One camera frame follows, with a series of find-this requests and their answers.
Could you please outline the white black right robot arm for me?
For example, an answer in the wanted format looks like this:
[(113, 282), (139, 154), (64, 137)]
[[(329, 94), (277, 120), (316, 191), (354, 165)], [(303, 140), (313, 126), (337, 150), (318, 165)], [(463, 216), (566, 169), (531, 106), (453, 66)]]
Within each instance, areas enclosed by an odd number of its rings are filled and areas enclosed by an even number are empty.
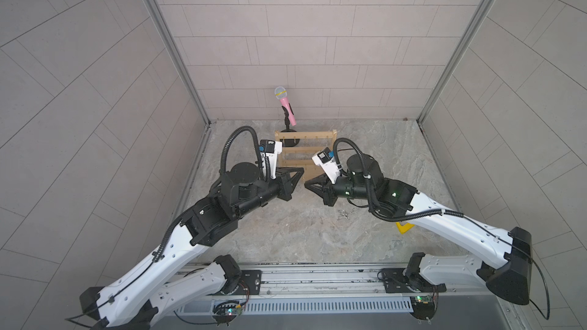
[(308, 180), (305, 187), (325, 205), (334, 206), (342, 197), (350, 204), (366, 200), (365, 208), (374, 217), (390, 223), (410, 222), (469, 252), (452, 257), (417, 252), (402, 274), (380, 272), (381, 281), (414, 291), (415, 319), (431, 321), (446, 284), (486, 287), (498, 298), (520, 306), (533, 302), (531, 276), (539, 266), (533, 259), (530, 232), (521, 227), (507, 231), (479, 222), (408, 183), (385, 177), (378, 162), (345, 137), (317, 152), (312, 160), (323, 174)]

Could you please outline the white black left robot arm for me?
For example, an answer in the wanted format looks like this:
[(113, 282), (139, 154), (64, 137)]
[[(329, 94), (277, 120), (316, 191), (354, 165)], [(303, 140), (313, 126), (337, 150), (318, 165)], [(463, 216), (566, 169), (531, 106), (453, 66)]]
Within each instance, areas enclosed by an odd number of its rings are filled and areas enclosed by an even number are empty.
[[(252, 136), (256, 163), (237, 163), (226, 169), (234, 140)], [(229, 255), (179, 280), (173, 276), (192, 260), (238, 228), (245, 215), (271, 200), (289, 201), (304, 174), (301, 167), (279, 167), (282, 143), (258, 140), (251, 126), (237, 128), (223, 147), (220, 176), (208, 194), (181, 213), (161, 243), (133, 269), (106, 287), (90, 287), (80, 295), (83, 315), (95, 320), (94, 329), (150, 329), (173, 310), (197, 297), (230, 294), (242, 272)]]

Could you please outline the wooden jewelry display stand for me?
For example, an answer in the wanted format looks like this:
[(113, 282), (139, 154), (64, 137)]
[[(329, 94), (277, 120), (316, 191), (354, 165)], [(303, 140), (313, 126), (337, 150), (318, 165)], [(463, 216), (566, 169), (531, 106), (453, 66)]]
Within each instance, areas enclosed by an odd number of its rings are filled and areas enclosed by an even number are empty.
[(316, 166), (312, 157), (325, 148), (332, 149), (338, 132), (332, 131), (302, 131), (285, 132), (276, 131), (276, 141), (283, 143), (283, 150), (278, 156), (280, 167), (302, 167), (304, 175), (302, 180), (306, 182), (323, 173), (321, 167)]

